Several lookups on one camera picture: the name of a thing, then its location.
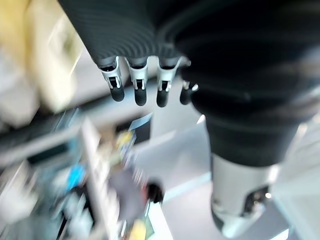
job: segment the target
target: yellow object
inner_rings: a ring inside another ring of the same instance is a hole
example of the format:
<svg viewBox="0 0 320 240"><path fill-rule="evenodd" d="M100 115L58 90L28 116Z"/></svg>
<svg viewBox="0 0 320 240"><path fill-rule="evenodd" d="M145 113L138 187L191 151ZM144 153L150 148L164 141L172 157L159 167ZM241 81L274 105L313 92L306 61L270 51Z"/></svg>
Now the yellow object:
<svg viewBox="0 0 320 240"><path fill-rule="evenodd" d="M0 0L0 47L12 55L23 68L27 64L28 23L26 10L30 0Z"/></svg>
<svg viewBox="0 0 320 240"><path fill-rule="evenodd" d="M128 240L145 240L146 232L147 229L145 223L141 220L136 220L134 221Z"/></svg>
<svg viewBox="0 0 320 240"><path fill-rule="evenodd" d="M126 131L126 132L120 133L120 135L118 136L118 138L116 140L115 147L117 149L121 148L123 145L129 143L130 140L132 139L132 137L133 137L133 133L131 131Z"/></svg>
<svg viewBox="0 0 320 240"><path fill-rule="evenodd" d="M57 0L0 0L0 46L27 72L50 110L69 104L83 47Z"/></svg>

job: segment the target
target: floor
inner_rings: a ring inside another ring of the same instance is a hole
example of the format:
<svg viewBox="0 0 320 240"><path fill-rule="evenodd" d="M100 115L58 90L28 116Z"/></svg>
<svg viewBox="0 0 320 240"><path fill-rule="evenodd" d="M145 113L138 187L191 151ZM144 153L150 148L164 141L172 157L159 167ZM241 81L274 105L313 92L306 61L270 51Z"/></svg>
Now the floor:
<svg viewBox="0 0 320 240"><path fill-rule="evenodd" d="M166 196L162 210L174 240L199 239L200 235L202 240L226 239L215 228L211 217L213 187L204 122L184 131L169 132L150 141L150 144L138 145L135 152L137 166L149 177L163 182ZM270 240L289 227L271 203L256 224L236 240ZM285 239L281 235L275 238Z"/></svg>

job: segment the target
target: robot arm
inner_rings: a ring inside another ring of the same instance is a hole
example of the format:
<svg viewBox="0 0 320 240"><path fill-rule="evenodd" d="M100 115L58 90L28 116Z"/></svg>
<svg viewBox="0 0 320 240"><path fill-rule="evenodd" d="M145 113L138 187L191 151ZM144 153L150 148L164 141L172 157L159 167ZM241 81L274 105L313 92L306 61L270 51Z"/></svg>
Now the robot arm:
<svg viewBox="0 0 320 240"><path fill-rule="evenodd" d="M263 213L299 124L319 109L319 3L59 2L116 101L124 97L118 56L126 57L140 106L146 102L147 59L159 57L160 107L167 104L178 59L190 59L181 74L185 86L198 86L192 104L206 117L213 153L212 216L226 237L246 231Z"/></svg>

